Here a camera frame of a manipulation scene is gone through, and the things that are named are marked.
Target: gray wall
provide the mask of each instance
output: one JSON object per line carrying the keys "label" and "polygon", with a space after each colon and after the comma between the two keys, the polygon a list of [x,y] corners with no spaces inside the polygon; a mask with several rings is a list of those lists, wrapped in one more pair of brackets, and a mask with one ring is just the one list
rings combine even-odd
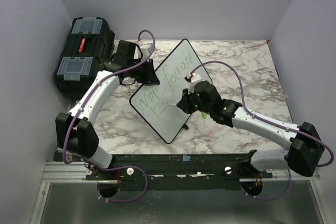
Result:
{"label": "gray wall", "polygon": [[[294,121],[313,123],[336,152],[336,0],[294,0],[270,50]],[[336,220],[335,169],[333,164],[320,174]]]}
{"label": "gray wall", "polygon": [[0,222],[29,223],[55,117],[52,74],[71,20],[60,0],[0,0]]}
{"label": "gray wall", "polygon": [[100,16],[117,38],[269,39],[292,0],[62,0],[71,18]]}

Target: white board with rounded corners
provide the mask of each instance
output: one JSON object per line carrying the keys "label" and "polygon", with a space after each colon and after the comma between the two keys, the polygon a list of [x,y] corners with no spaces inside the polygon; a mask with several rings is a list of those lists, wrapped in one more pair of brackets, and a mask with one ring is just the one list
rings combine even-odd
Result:
{"label": "white board with rounded corners", "polygon": [[[160,85],[142,85],[130,98],[131,106],[168,144],[176,138],[190,117],[174,104],[180,101],[182,90],[189,87],[184,77],[200,64],[190,42],[183,39],[155,70]],[[204,67],[196,72],[202,80],[212,83]]]}

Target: toolbox lid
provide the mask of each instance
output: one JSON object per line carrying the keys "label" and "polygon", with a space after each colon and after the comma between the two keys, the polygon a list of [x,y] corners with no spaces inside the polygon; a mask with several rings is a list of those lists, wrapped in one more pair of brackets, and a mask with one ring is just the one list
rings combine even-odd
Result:
{"label": "toolbox lid", "polygon": [[90,73],[93,57],[63,57],[57,75],[63,74],[65,81],[80,81],[80,76]]}
{"label": "toolbox lid", "polygon": [[99,34],[102,19],[81,18],[75,21],[71,34]]}

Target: gray floor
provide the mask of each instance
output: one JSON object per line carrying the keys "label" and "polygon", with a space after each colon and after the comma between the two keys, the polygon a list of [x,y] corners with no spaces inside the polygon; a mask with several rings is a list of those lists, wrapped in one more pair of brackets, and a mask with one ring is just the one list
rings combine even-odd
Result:
{"label": "gray floor", "polygon": [[[287,182],[265,182],[275,196]],[[121,192],[119,198],[137,192]],[[52,184],[42,223],[322,223],[309,181],[296,181],[276,201],[256,201],[241,191],[148,191],[131,203],[98,200],[95,184]]]}

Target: marble countertop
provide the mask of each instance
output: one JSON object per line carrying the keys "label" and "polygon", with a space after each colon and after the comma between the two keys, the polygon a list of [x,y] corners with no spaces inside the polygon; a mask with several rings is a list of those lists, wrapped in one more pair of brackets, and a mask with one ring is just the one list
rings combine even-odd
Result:
{"label": "marble countertop", "polygon": [[[175,48],[178,40],[156,42],[154,66]],[[266,41],[191,41],[202,62],[222,60],[233,66],[242,78],[247,106],[266,116],[291,122],[285,96]],[[241,102],[236,76],[225,66],[205,67],[222,98]],[[99,113],[95,130],[99,145],[113,154],[210,154],[246,153],[253,149],[269,150],[275,143],[253,133],[215,123],[200,112],[187,122],[171,144],[166,144],[129,105],[129,98],[139,87],[120,86]]]}

